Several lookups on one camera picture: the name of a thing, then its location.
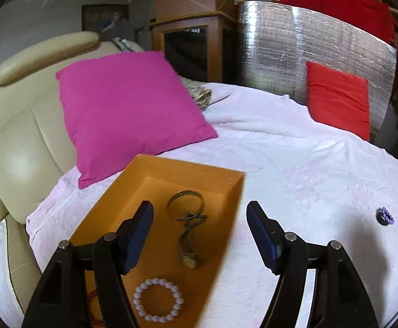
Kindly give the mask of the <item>orange cardboard box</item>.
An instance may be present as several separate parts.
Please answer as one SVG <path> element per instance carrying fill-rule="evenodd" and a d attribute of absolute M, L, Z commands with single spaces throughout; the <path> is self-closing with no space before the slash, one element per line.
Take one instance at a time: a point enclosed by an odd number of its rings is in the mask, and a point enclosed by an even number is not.
<path fill-rule="evenodd" d="M 71 236 L 78 246 L 94 243 L 133 216 L 143 201 L 154 207 L 154 221 L 137 266 L 123 277 L 126 292 L 146 279 L 167 279 L 182 292 L 180 314 L 167 327 L 199 327 L 220 270 L 240 203 L 243 172 L 203 164 L 138 155 L 95 203 Z M 178 240 L 183 225 L 173 215 L 194 213 L 204 204 L 207 220 L 194 228 L 197 269 L 181 264 Z"/>

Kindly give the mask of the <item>magenta pillow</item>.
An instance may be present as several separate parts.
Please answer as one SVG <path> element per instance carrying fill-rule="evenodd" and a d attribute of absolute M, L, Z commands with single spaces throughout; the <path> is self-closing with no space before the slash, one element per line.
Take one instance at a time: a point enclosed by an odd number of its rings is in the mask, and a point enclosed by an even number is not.
<path fill-rule="evenodd" d="M 81 189 L 155 156 L 208 139 L 208 123 L 162 52 L 120 52 L 56 73 Z"/>

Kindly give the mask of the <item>beige leather sofa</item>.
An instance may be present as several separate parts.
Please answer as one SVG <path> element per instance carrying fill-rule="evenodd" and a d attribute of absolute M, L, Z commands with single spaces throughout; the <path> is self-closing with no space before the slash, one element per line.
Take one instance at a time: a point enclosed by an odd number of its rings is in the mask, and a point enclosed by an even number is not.
<path fill-rule="evenodd" d="M 72 236 L 108 186 L 77 187 L 56 73 L 117 52 L 111 41 L 78 32 L 30 46 L 0 65 L 0 221 L 7 224 L 10 278 L 24 314 L 57 244 Z"/>

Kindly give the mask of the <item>white towel on sofa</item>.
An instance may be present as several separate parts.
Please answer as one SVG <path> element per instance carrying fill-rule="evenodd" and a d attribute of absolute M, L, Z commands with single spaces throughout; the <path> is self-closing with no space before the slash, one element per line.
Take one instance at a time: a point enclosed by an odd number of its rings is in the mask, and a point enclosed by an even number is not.
<path fill-rule="evenodd" d="M 7 327 L 21 327 L 24 319 L 10 278 L 7 224 L 0 221 L 0 319 Z"/>

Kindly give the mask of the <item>red small pillow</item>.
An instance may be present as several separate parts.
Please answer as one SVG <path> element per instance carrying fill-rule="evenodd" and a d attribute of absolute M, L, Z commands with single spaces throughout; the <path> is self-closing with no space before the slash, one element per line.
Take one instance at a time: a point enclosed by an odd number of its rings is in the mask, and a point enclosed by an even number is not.
<path fill-rule="evenodd" d="M 307 107 L 316 122 L 370 140 L 368 80 L 309 61 L 306 91 Z"/>

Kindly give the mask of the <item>silver foil insulation sheet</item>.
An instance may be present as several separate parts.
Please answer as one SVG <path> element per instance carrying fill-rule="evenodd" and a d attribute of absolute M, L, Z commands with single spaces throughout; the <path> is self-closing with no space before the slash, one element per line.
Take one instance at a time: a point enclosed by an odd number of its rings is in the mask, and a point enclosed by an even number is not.
<path fill-rule="evenodd" d="M 370 140 L 387 114 L 397 50 L 339 19 L 301 7 L 265 1 L 240 6 L 240 83 L 307 103 L 306 63 L 360 76 L 369 83 Z"/>

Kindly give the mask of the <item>wooden pillar cabinet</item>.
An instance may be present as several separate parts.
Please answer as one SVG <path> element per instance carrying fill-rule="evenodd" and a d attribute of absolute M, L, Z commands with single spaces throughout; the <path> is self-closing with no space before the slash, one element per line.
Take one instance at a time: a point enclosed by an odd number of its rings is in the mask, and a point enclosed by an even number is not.
<path fill-rule="evenodd" d="M 240 40 L 233 0 L 155 0 L 154 49 L 195 81 L 237 84 Z"/>

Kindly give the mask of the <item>red cloth on railing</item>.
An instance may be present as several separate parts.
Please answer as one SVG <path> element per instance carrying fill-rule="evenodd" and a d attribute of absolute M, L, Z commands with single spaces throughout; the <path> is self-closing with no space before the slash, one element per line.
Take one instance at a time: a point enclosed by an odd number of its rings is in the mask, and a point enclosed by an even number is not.
<path fill-rule="evenodd" d="M 281 0 L 347 22 L 390 44 L 395 39 L 389 6 L 378 0 Z"/>

